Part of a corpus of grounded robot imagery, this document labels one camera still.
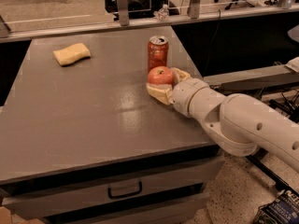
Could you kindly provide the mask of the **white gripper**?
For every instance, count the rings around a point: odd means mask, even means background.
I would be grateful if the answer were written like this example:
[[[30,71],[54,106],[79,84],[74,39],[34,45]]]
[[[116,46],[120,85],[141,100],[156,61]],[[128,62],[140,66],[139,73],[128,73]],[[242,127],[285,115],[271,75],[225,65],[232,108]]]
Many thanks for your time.
[[[173,74],[172,85],[170,84],[150,84],[146,85],[148,94],[165,105],[173,105],[180,114],[189,118],[189,105],[193,96],[209,85],[199,78],[190,78],[191,75],[177,67],[171,67]]]

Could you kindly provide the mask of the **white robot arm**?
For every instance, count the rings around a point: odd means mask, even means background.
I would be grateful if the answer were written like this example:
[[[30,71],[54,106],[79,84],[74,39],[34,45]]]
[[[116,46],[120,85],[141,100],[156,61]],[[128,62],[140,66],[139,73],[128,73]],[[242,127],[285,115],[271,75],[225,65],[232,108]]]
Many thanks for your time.
[[[225,96],[176,67],[148,71],[147,91],[165,105],[199,122],[227,153],[245,157],[262,147],[299,172],[299,125],[242,93]]]

